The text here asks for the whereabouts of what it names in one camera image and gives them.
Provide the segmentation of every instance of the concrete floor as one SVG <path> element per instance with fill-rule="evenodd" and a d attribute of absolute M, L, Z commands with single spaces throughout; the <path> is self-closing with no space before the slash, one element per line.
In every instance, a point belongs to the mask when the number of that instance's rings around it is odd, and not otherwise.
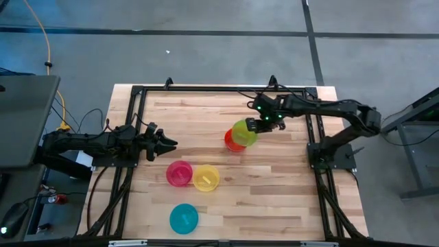
<path fill-rule="evenodd" d="M 300 0 L 29 3 L 50 27 L 306 31 Z M 309 0 L 309 7 L 319 32 L 439 32 L 439 2 L 433 0 Z M 0 25 L 35 24 L 19 0 L 0 14 Z M 52 73 L 62 78 L 60 90 L 77 120 L 92 108 L 106 112 L 115 83 L 164 83 L 171 76 L 175 83 L 266 84 L 274 74 L 281 84 L 316 85 L 308 38 L 51 34 L 49 39 Z M 325 85 L 336 86 L 340 99 L 376 106 L 383 116 L 439 85 L 439 40 L 317 38 L 316 43 Z M 45 74 L 42 34 L 0 33 L 0 54 L 0 67 Z M 52 114 L 47 129 L 58 124 Z M 99 131 L 99 116 L 88 117 L 82 129 Z M 356 160 L 370 236 L 439 245 L 439 196 L 399 199 L 415 189 L 403 148 L 381 137 L 359 139 L 354 146 L 366 147 Z"/>

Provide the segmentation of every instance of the robotic arm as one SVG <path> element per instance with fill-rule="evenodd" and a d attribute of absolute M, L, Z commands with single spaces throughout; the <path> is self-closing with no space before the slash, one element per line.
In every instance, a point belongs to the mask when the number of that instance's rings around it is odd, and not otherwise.
<path fill-rule="evenodd" d="M 143 134 L 137 133 L 135 127 L 130 124 L 100 134 L 71 134 L 54 131 L 43 137 L 43 152 L 60 154 L 67 150 L 83 150 L 93 157 L 109 156 L 126 160 L 135 157 L 141 150 L 146 150 L 147 160 L 153 161 L 154 154 L 158 156 L 171 152 L 178 144 L 168 139 L 163 129 L 157 131 L 156 129 L 157 125 L 150 123 Z"/>
<path fill-rule="evenodd" d="M 271 132 L 274 128 L 285 129 L 285 117 L 299 117 L 306 114 L 342 117 L 351 126 L 332 137 L 324 137 L 320 143 L 309 143 L 309 163 L 322 169 L 353 169 L 355 162 L 349 162 L 354 155 L 348 144 L 358 137 L 373 137 L 380 132 L 381 114 L 367 105 L 353 99 L 329 102 L 304 99 L 294 94 L 277 95 L 275 99 L 258 93 L 247 103 L 257 110 L 260 119 L 247 118 L 247 128 L 256 133 Z"/>

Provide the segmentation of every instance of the plastic cup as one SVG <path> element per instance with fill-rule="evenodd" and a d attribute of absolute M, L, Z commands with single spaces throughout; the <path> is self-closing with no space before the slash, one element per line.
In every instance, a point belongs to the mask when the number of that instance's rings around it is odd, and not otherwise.
<path fill-rule="evenodd" d="M 249 147 L 256 142 L 258 135 L 253 131 L 248 131 L 246 120 L 235 123 L 232 127 L 232 140 L 237 145 Z"/>
<path fill-rule="evenodd" d="M 175 161 L 166 170 L 166 179 L 175 187 L 186 186 L 192 178 L 192 167 L 186 161 Z"/>
<path fill-rule="evenodd" d="M 246 147 L 242 145 L 236 144 L 232 139 L 232 129 L 228 130 L 226 132 L 226 135 L 224 136 L 224 142 L 226 143 L 226 147 L 233 152 L 241 152 L 246 149 Z"/>
<path fill-rule="evenodd" d="M 193 173 L 193 184 L 199 191 L 212 191 L 219 183 L 220 173 L 212 165 L 202 165 Z"/>
<path fill-rule="evenodd" d="M 191 233 L 198 224 L 197 209 L 190 204 L 180 204 L 172 210 L 169 223 L 178 234 Z"/>

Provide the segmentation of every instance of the wooden tabletop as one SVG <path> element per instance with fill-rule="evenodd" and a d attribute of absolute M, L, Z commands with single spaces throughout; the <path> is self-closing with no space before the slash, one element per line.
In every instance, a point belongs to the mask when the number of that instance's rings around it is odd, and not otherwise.
<path fill-rule="evenodd" d="M 107 113 L 110 126 L 124 124 L 131 87 L 115 85 Z M 323 100 L 337 99 L 332 86 L 318 87 L 318 95 Z M 178 141 L 178 146 L 154 162 L 141 154 L 132 178 L 124 238 L 324 239 L 316 180 L 305 152 L 308 135 L 304 117 L 285 119 L 284 131 L 260 134 L 245 152 L 233 153 L 225 147 L 224 134 L 236 121 L 258 117 L 255 110 L 246 107 L 248 100 L 232 92 L 147 93 L 143 121 L 155 122 L 167 137 Z M 323 122 L 327 135 L 344 128 L 340 118 L 323 117 Z M 218 188 L 201 192 L 193 184 L 185 188 L 169 185 L 165 172 L 177 160 L 189 161 L 193 169 L 214 165 L 221 177 Z M 89 191 L 99 170 L 93 173 Z M 97 184 L 91 205 L 92 223 L 108 204 L 114 172 L 113 168 L 107 169 Z M 357 229 L 367 235 L 354 178 L 346 171 L 335 170 L 334 180 L 341 208 Z M 169 225 L 171 210 L 181 203 L 195 206 L 200 216 L 198 227 L 188 235 L 173 232 Z M 329 216 L 335 233 L 332 210 Z M 78 234 L 86 231 L 85 219 L 86 206 Z"/>

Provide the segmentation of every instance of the green cup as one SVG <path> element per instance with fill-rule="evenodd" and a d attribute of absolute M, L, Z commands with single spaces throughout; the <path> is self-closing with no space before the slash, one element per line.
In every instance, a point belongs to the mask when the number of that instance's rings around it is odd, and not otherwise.
<path fill-rule="evenodd" d="M 246 120 L 238 121 L 232 127 L 232 140 L 238 145 L 249 147 L 256 142 L 257 137 L 255 132 L 248 131 Z"/>

